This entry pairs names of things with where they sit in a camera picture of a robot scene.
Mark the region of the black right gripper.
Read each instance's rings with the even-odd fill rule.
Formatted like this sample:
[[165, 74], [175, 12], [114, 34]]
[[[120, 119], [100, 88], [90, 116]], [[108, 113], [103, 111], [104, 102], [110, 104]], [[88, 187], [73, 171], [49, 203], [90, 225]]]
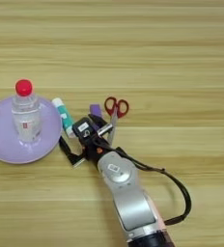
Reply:
[[90, 128], [84, 131], [82, 144], [85, 155], [74, 154], [65, 139], [63, 137], [59, 139], [59, 147], [73, 167], [84, 162], [85, 157], [92, 162], [98, 162], [105, 154], [112, 151], [109, 143], [103, 138], [104, 134], [113, 129], [112, 124], [97, 115], [89, 114], [88, 117]]

